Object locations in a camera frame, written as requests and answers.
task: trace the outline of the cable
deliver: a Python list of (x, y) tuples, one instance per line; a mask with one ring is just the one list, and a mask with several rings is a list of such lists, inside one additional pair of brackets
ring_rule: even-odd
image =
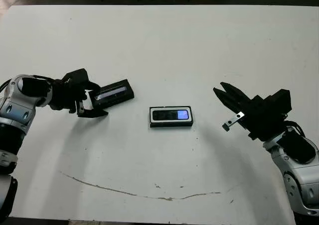
[(296, 131), (298, 131), (298, 133), (302, 136), (305, 137), (305, 133), (303, 131), (303, 129), (301, 129), (300, 125), (298, 125), (296, 122), (294, 121), (290, 121), (290, 120), (285, 120), (284, 121), (285, 126), (292, 126), (296, 129)]
[(9, 84), (10, 81), (11, 81), (11, 79), (5, 81), (5, 82), (0, 86), (0, 93), (4, 90), (4, 88), (6, 88), (6, 86)]
[(45, 79), (49, 82), (53, 82), (54, 80), (50, 77), (44, 77), (44, 76), (38, 76), (38, 75), (33, 75), (35, 78), (39, 78), (39, 79)]

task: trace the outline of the black device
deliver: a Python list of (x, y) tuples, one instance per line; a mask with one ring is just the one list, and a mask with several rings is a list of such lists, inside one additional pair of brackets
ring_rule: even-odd
[(150, 127), (192, 126), (190, 107), (150, 107)]
[(125, 79), (90, 91), (89, 96), (93, 108), (104, 109), (134, 98), (134, 92), (129, 81)]

